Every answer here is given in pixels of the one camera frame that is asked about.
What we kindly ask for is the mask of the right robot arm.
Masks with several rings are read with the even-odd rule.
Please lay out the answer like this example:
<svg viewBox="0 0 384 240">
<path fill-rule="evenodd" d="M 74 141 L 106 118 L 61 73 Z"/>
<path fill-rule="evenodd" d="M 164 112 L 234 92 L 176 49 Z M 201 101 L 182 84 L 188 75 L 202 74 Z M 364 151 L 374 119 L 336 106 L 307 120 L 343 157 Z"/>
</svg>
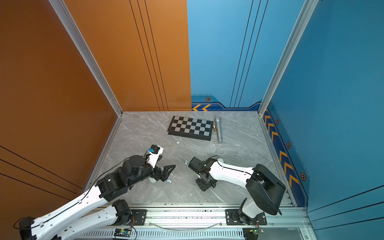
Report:
<svg viewBox="0 0 384 240">
<path fill-rule="evenodd" d="M 218 181 L 240 186 L 249 192 L 251 198 L 244 199 L 237 212 L 230 214 L 244 225 L 256 225 L 257 217 L 264 213 L 273 216 L 282 213 L 280 205 L 286 186 L 264 165 L 238 167 L 213 156 L 205 161 L 193 158 L 189 168 L 199 176 L 196 183 L 203 192 L 215 188 Z"/>
</svg>

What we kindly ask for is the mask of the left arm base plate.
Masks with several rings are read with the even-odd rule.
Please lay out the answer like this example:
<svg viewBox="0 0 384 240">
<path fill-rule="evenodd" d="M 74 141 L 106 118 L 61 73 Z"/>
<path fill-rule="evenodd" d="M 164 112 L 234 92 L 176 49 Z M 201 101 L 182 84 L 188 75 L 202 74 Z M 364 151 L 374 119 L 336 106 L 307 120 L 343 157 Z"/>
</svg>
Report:
<svg viewBox="0 0 384 240">
<path fill-rule="evenodd" d="M 127 217 L 118 217 L 112 226 L 144 226 L 147 212 L 147 209 L 131 210 L 131 213 Z"/>
</svg>

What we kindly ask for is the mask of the left green circuit board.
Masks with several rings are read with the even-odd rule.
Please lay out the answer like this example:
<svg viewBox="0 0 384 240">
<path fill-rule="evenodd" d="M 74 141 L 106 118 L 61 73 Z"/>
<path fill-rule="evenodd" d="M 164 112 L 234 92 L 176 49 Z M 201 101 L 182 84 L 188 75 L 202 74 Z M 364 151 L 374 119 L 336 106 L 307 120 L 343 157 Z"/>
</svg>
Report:
<svg viewBox="0 0 384 240">
<path fill-rule="evenodd" d="M 132 229 L 115 229 L 114 238 L 115 239 L 127 239 L 132 235 Z"/>
</svg>

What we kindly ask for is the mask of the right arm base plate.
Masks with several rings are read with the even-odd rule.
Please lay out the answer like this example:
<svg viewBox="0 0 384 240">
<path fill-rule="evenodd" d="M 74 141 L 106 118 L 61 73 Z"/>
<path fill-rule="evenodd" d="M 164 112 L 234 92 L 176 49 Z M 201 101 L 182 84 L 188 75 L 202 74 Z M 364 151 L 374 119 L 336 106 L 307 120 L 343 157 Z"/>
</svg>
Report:
<svg viewBox="0 0 384 240">
<path fill-rule="evenodd" d="M 240 210 L 237 209 L 226 209 L 226 221 L 228 226 L 236 226 L 236 225 L 247 225 L 247 226 L 266 226 L 267 218 L 265 213 L 260 213 L 256 215 L 254 218 L 248 217 L 244 213 L 240 213 Z"/>
</svg>

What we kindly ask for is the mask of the right green circuit board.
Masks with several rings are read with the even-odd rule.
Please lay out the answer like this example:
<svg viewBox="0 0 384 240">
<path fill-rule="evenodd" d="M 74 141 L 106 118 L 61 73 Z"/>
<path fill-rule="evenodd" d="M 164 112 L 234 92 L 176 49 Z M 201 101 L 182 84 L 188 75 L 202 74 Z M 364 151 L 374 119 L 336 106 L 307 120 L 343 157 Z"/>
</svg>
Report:
<svg viewBox="0 0 384 240">
<path fill-rule="evenodd" d="M 250 233 L 252 233 L 253 235 L 263 234 L 264 232 L 265 232 L 264 229 L 263 229 L 263 228 L 260 228 L 260 227 L 258 227 L 258 228 L 252 228 L 252 229 L 250 230 Z"/>
</svg>

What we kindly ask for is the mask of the green circuit board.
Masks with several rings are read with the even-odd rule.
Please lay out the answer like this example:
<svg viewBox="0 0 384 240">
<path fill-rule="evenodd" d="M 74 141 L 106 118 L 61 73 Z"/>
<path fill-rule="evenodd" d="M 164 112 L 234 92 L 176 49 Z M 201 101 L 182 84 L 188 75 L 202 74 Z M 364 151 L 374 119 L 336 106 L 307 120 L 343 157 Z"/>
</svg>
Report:
<svg viewBox="0 0 384 240">
<path fill-rule="evenodd" d="M 132 229 L 115 229 L 114 238 L 115 239 L 127 239 L 132 235 Z"/>
<path fill-rule="evenodd" d="M 258 227 L 258 228 L 252 228 L 252 229 L 250 230 L 250 233 L 252 233 L 253 235 L 263 234 L 264 232 L 265 232 L 264 229 L 263 229 L 263 228 L 260 228 L 260 227 Z"/>
</svg>

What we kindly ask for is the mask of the black and silver chessboard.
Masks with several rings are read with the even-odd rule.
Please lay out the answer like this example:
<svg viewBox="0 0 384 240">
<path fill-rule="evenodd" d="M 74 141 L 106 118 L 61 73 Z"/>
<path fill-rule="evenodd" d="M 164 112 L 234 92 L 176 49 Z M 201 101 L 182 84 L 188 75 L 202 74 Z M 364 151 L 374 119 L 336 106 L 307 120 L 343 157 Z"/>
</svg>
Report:
<svg viewBox="0 0 384 240">
<path fill-rule="evenodd" d="M 213 121 L 173 116 L 167 132 L 173 136 L 210 141 L 213 126 Z"/>
</svg>

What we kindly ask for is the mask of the silver microphone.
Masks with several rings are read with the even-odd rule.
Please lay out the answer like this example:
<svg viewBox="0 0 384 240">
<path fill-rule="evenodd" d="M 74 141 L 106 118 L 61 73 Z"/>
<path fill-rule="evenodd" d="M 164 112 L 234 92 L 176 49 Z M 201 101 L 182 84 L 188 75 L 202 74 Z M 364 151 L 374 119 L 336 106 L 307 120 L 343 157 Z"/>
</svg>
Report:
<svg viewBox="0 0 384 240">
<path fill-rule="evenodd" d="M 219 116 L 215 117 L 215 123 L 216 123 L 216 132 L 218 135 L 218 142 L 221 144 L 223 142 L 223 137 L 222 137 L 222 128 L 221 128 L 221 118 Z"/>
</svg>

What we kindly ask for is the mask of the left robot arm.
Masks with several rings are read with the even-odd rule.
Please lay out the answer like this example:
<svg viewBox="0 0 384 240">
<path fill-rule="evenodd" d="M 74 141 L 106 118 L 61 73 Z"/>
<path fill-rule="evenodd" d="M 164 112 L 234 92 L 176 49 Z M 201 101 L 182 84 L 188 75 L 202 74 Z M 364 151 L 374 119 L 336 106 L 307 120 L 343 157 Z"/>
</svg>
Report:
<svg viewBox="0 0 384 240">
<path fill-rule="evenodd" d="M 97 180 L 82 195 L 39 218 L 20 220 L 23 240 L 74 240 L 77 237 L 108 225 L 134 222 L 131 209 L 119 197 L 134 185 L 152 178 L 165 182 L 175 165 L 160 168 L 156 165 L 162 156 L 135 155 L 122 161 L 122 166 Z"/>
</svg>

